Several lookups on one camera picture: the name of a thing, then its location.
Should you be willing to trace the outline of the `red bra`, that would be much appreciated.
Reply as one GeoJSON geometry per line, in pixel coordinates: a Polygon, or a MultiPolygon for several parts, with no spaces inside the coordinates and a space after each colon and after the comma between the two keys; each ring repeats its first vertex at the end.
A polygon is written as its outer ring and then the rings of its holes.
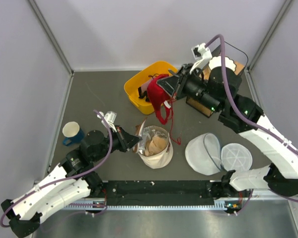
{"type": "Polygon", "coordinates": [[[169,77],[169,74],[159,74],[158,76],[155,76],[147,87],[147,94],[153,106],[156,118],[162,125],[166,125],[169,120],[171,121],[171,128],[169,131],[170,138],[176,144],[180,145],[181,137],[174,139],[171,135],[174,123],[174,112],[172,104],[174,100],[157,84],[160,79],[164,79],[167,77],[169,77]]]}

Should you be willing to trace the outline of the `cream bag with brown zipper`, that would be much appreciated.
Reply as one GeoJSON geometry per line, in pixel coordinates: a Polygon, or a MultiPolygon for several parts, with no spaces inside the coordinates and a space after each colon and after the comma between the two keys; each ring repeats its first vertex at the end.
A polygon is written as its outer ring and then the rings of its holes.
{"type": "Polygon", "coordinates": [[[133,147],[133,153],[151,169],[166,167],[173,157],[173,146],[169,133],[162,127],[146,125],[147,118],[136,126],[136,136],[141,140],[133,147]]]}

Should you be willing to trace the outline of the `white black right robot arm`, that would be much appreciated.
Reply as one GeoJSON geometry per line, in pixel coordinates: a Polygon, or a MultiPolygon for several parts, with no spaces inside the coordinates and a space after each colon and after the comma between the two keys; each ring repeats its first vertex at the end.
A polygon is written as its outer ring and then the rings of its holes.
{"type": "Polygon", "coordinates": [[[271,124],[250,98],[238,94],[241,78],[227,67],[211,70],[208,80],[193,65],[184,64],[177,73],[157,80],[157,85],[178,100],[191,97],[213,112],[218,120],[255,145],[271,164],[247,171],[228,171],[221,179],[222,191],[234,196],[247,189],[269,189],[277,195],[298,195],[298,149],[271,124]]]}

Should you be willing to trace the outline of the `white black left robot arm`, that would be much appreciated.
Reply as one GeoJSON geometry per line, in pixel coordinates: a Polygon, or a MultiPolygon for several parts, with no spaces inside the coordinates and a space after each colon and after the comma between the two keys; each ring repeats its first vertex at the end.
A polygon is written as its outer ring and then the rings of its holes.
{"type": "Polygon", "coordinates": [[[127,133],[121,126],[110,129],[107,136],[99,130],[90,131],[79,147],[67,153],[35,187],[20,198],[1,203],[12,232],[24,238],[72,202],[99,196],[103,181],[95,172],[95,162],[104,162],[116,150],[127,152],[140,141],[141,137],[127,133]]]}

